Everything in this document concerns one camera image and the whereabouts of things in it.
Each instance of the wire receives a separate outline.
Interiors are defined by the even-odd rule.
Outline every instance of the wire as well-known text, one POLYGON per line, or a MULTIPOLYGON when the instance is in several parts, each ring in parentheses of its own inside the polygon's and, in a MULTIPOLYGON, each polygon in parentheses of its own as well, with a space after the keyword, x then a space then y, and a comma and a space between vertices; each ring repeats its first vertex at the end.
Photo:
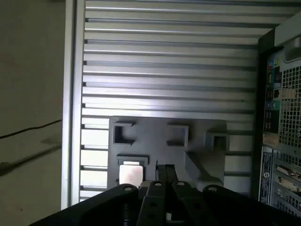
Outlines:
POLYGON ((12 136, 14 136, 14 135, 17 135, 17 134, 20 134, 20 133, 24 133, 24 132, 29 131, 29 130, 42 129, 42 128, 45 128, 45 127, 47 127, 47 126, 56 124, 56 123, 61 122, 61 121, 62 121, 62 120, 60 119, 60 120, 56 120, 56 121, 47 123, 47 124, 42 125, 42 126, 29 127, 29 128, 26 128, 26 129, 22 129, 22 130, 20 130, 20 131, 14 132, 14 133, 9 133, 9 134, 7 134, 7 135, 0 136, 0 139, 4 139, 4 138, 7 138, 7 137, 12 137, 12 136))

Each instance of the horizontal slat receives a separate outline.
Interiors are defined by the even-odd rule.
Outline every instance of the horizontal slat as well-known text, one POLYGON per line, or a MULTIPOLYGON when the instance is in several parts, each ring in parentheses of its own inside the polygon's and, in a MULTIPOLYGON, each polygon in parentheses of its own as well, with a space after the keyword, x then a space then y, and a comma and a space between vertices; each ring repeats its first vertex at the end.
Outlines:
POLYGON ((225 156, 226 172, 251 172, 250 156, 225 156))
POLYGON ((82 129, 81 144, 107 147, 109 143, 109 131, 100 129, 82 129))
POLYGON ((86 31, 95 32, 124 32, 147 34, 186 34, 211 35, 230 37, 260 37, 267 33, 269 28, 244 27, 215 27, 215 26, 188 26, 166 24, 126 24, 126 23, 85 23, 86 31))
POLYGON ((109 119, 83 117, 81 124, 85 129, 109 129, 109 119))
POLYGON ((105 171, 80 171, 80 185, 81 186, 107 186, 107 172, 105 171))
POLYGON ((108 151, 81 150, 80 164, 85 166, 108 166, 108 151))
POLYGON ((163 21, 189 21, 189 22, 215 22, 215 23, 255 23, 280 24, 286 16, 245 16, 245 15, 208 15, 184 13, 153 13, 153 12, 110 12, 87 11, 86 18, 91 19, 126 19, 126 20, 163 20, 163 21))
POLYGON ((253 136, 230 135, 229 151, 250 152, 253 149, 253 136))
POLYGON ((166 106, 181 108, 199 108, 216 110, 253 110, 254 102, 226 102, 226 101, 197 101, 197 100, 171 100, 171 99, 146 99, 146 98, 117 98, 117 97, 86 97, 84 104, 121 105, 124 109, 127 105, 138 106, 166 106))
POLYGON ((226 15, 292 15, 298 12, 293 7, 271 6, 234 6, 210 4, 181 4, 173 2, 114 2, 114 1, 86 1, 86 9, 105 11, 139 11, 139 12, 179 12, 198 14, 226 14, 226 15))
POLYGON ((256 80, 256 72, 239 70, 214 69, 182 69, 182 68, 149 68, 149 67, 119 67, 119 66, 89 66, 84 65, 84 73, 122 74, 139 76, 164 76, 180 78, 210 78, 256 80))
POLYGON ((188 57, 238 57, 255 58, 257 50, 239 48, 205 48, 177 46, 143 46, 143 45, 102 45, 85 44, 84 51, 103 54, 135 54, 135 55, 164 55, 188 57))
POLYGON ((258 37, 222 37, 172 34, 130 34, 85 32, 86 40, 115 40, 115 41, 157 41, 157 42, 190 42, 208 44, 257 45, 258 37))
POLYGON ((238 193, 250 192, 250 177, 225 176, 224 187, 238 193))
POLYGON ((154 78, 154 77, 129 77, 129 76, 95 76, 84 75, 84 82, 108 82, 124 84, 148 84, 148 85, 178 85, 199 87, 223 87, 254 89, 255 81, 238 80, 206 80, 206 79, 180 79, 180 78, 154 78))
POLYGON ((83 94, 98 95, 126 95, 141 97, 173 97, 197 98, 215 100, 253 101, 254 93, 249 92, 221 92, 221 91, 188 91, 188 90, 159 90, 159 89, 119 89, 83 87, 83 94))
POLYGON ((124 109, 94 109, 83 108, 83 115, 99 116, 134 116, 134 117, 160 117, 160 118, 183 118, 183 119, 212 119, 226 121, 253 121, 252 114, 235 113, 200 113, 180 111, 145 111, 145 110, 124 110, 124 109))
POLYGON ((84 54, 85 61, 255 67, 256 59, 84 54))

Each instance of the metal frame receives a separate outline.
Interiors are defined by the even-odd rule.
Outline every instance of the metal frame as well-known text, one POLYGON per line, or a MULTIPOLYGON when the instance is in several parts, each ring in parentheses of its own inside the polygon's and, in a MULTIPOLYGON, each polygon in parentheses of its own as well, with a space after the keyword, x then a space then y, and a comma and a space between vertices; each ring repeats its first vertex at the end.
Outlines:
POLYGON ((73 31, 75 17, 75 0, 66 0, 65 9, 65 53, 63 82, 63 139, 62 139, 62 190, 61 209, 70 205, 70 149, 71 149, 71 111, 72 111, 72 77, 73 77, 73 31))
MULTIPOLYGON (((226 16, 221 15, 217 21, 211 21, 210 15, 205 12, 207 19, 204 18, 204 15, 191 19, 191 21, 186 22, 175 22, 172 24, 165 24, 164 21, 159 22, 156 26, 153 24, 148 25, 147 28, 151 29, 152 34, 149 37, 149 31, 147 31, 144 26, 145 24, 135 24, 135 20, 132 24, 123 23, 128 19, 133 19, 137 16, 145 16, 145 13, 131 12, 127 13, 127 7, 121 7, 123 10, 123 17, 115 18, 114 10, 115 5, 119 5, 120 2, 113 2, 113 5, 110 1, 104 1, 99 6, 99 2, 89 2, 88 4, 96 4, 97 7, 108 7, 110 10, 88 10, 89 18, 85 18, 85 6, 86 1, 84 0, 67 0, 66 1, 66 21, 65 21, 65 65, 64 65, 64 93, 63 93, 63 153, 62 153, 62 209, 74 205, 79 202, 80 197, 80 153, 82 145, 82 115, 85 115, 86 118, 91 117, 93 120, 101 118, 107 118, 113 115, 128 115, 128 116, 149 116, 149 117, 173 117, 173 118, 204 118, 204 119, 217 119, 217 120, 226 120, 227 123, 231 125, 232 130, 237 130, 239 133, 244 132, 245 130, 252 130, 250 126, 254 116, 252 108, 250 106, 244 105, 243 102, 236 101, 237 98, 245 97, 247 100, 246 103, 253 106, 253 89, 254 89, 254 79, 250 79, 249 76, 255 74, 255 59, 256 56, 252 54, 254 49, 251 46, 256 45, 257 38, 260 37, 264 32, 269 30, 274 26, 274 24, 280 23, 283 19, 295 13, 296 8, 289 8, 290 11, 283 10, 282 8, 271 8, 271 15, 265 15, 268 19, 263 24, 258 24, 260 21, 257 13, 252 14, 251 17, 248 15, 249 12, 255 12, 254 10, 242 6, 239 2, 233 1, 232 3, 221 3, 223 5, 221 8, 219 6, 210 6, 220 10, 226 10, 226 16), (246 15, 241 17, 241 12, 236 15, 238 18, 245 18, 247 21, 240 21, 233 19, 233 14, 231 13, 234 9, 233 6, 237 8, 242 8, 246 10, 246 15), (96 20, 102 20, 103 12, 105 11, 109 19, 102 21, 102 23, 95 23, 96 20), (116 20, 114 23, 108 23, 106 21, 116 20), (196 24, 194 20, 198 21, 199 26, 202 26, 201 31, 194 31, 196 24), (191 23, 193 26, 187 26, 186 23, 191 23), (117 53, 120 51, 119 48, 114 48, 112 46, 107 46, 105 53, 97 55, 93 53, 94 51, 94 42, 93 40, 105 40, 105 41, 132 41, 132 42, 170 42, 170 37, 166 39, 166 35, 162 34, 162 31, 166 31, 166 28, 169 29, 169 34, 172 34, 174 39, 173 42, 176 42, 177 45, 186 42, 187 44, 193 44, 197 46, 202 46, 203 50, 207 51, 208 56, 197 55, 198 61, 197 65, 192 65, 190 49, 186 47, 177 48, 176 52, 169 51, 169 45, 163 46, 164 48, 156 48, 155 52, 152 52, 153 55, 147 56, 149 51, 153 51, 152 48, 145 47, 142 52, 139 53, 139 57, 132 56, 132 52, 141 51, 140 47, 137 49, 135 46, 123 45, 123 50, 127 53, 127 56, 130 56, 133 60, 130 62, 131 67, 128 65, 128 62, 119 62, 122 61, 122 58, 116 58, 118 55, 113 55, 112 53, 117 53), (112 32, 124 33, 124 35, 115 35, 112 32), (91 48, 89 51, 84 53, 84 41, 89 41, 86 43, 86 48, 91 48), (227 45, 235 47, 234 51, 237 49, 242 49, 244 51, 244 56, 246 59, 240 59, 238 56, 234 56, 235 59, 232 59, 230 56, 229 50, 226 48, 227 45), (176 56, 182 55, 185 57, 185 61, 179 61, 176 56), (83 61, 88 61, 87 65, 83 67, 83 61), (106 61, 102 65, 93 65, 95 60, 104 60, 106 61), (124 69, 129 69, 129 74, 123 74, 124 69), (148 76, 159 73, 160 76, 165 76, 166 78, 137 78, 138 75, 145 73, 145 70, 148 71, 148 76), (198 77, 199 70, 205 70, 205 77, 198 77), (239 70, 239 73, 233 74, 233 71, 239 70), (89 75, 83 76, 85 73, 95 73, 96 77, 90 77, 89 75), (107 73, 117 74, 112 76, 105 76, 107 73), (123 75, 131 75, 131 80, 123 78, 123 75), (185 81, 185 77, 193 76, 197 77, 202 81, 189 80, 185 81), (220 82, 219 79, 229 79, 232 80, 232 83, 229 82, 220 82), (139 81, 139 86, 135 86, 135 80, 139 81), (116 84, 121 86, 102 87, 101 83, 107 84, 116 84), (187 87, 180 86, 185 84, 185 86, 194 86, 202 85, 206 86, 202 89, 192 89, 187 90, 187 87), (239 85, 243 89, 250 89, 246 91, 248 96, 245 96, 245 92, 239 93, 234 92, 233 95, 230 92, 230 89, 233 89, 235 84, 239 85), (153 89, 154 87, 161 86, 162 89, 153 89), (170 92, 171 86, 177 86, 180 88, 176 92, 170 92), (135 105, 127 102, 127 104, 120 104, 123 102, 118 95, 124 95, 124 98, 128 101, 134 100, 135 105), (185 100, 175 100, 171 98, 182 97, 183 94, 186 95, 185 100), (195 100, 197 97, 206 98, 206 101, 195 100), (228 98, 227 102, 217 102, 217 99, 228 98), (95 103, 86 103, 87 100, 94 100, 95 103), (138 102, 143 100, 148 100, 148 104, 142 109, 136 109, 139 106, 138 102), (189 106, 189 111, 181 111, 181 107, 189 106)), ((159 4, 161 7, 166 6, 166 10, 169 11, 170 8, 179 7, 176 4, 168 5, 163 2, 139 2, 131 1, 126 2, 126 4, 139 4, 139 7, 144 8, 144 10, 155 11, 158 10, 156 4, 159 4)), ((266 8, 262 8, 260 4, 258 5, 257 10, 264 12, 266 8)), ((194 11, 195 8, 189 6, 188 10, 194 11)), ((158 18, 151 17, 151 19, 158 21, 158 18)))

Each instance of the black plastic part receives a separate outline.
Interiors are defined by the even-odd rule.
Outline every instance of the black plastic part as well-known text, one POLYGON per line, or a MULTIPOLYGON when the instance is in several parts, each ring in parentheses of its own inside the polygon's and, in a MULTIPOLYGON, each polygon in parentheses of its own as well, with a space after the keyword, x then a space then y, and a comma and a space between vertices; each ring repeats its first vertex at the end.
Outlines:
POLYGON ((113 125, 113 144, 115 145, 129 145, 132 146, 134 139, 125 138, 123 134, 124 127, 132 127, 135 125, 133 121, 118 121, 113 125))
POLYGON ((137 218, 139 209, 137 203, 138 189, 133 185, 119 185, 35 222, 31 226, 88 226, 100 222, 104 222, 105 225, 123 225, 129 220, 124 219, 124 216, 131 216, 132 220, 137 218), (131 204, 127 207, 128 212, 131 212, 130 215, 124 214, 124 204, 127 203, 131 204))
POLYGON ((182 181, 172 186, 181 207, 177 209, 177 215, 182 214, 187 225, 218 225, 201 192, 182 181))
POLYGON ((160 181, 151 182, 141 205, 137 226, 165 225, 165 196, 166 184, 160 181))
POLYGON ((252 153, 252 174, 250 197, 258 200, 260 169, 261 169, 261 148, 264 124, 265 89, 267 60, 270 54, 279 51, 282 47, 274 47, 275 29, 263 35, 258 40, 258 68, 257 68, 257 91, 256 91, 256 112, 255 112, 255 135, 252 153))
POLYGON ((182 181, 172 186, 152 181, 147 191, 142 188, 139 192, 132 185, 120 185, 32 226, 301 225, 300 218, 271 206, 220 186, 209 187, 216 188, 216 191, 205 188, 200 192, 182 181), (175 194, 172 204, 168 203, 170 194, 166 192, 169 186, 175 194), (171 221, 166 220, 168 205, 172 206, 171 221))

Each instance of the ventilation grille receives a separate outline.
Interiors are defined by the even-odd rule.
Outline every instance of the ventilation grille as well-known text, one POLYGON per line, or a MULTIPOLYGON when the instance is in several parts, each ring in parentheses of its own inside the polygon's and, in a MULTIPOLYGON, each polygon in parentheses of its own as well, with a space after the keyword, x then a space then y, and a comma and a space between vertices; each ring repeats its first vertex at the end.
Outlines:
POLYGON ((301 167, 301 159, 299 159, 297 157, 293 157, 293 156, 291 156, 289 154, 278 153, 277 154, 277 158, 280 159, 280 160, 282 160, 282 161, 285 161, 285 162, 287 162, 289 164, 301 167))
POLYGON ((283 71, 280 143, 301 148, 301 67, 283 71))

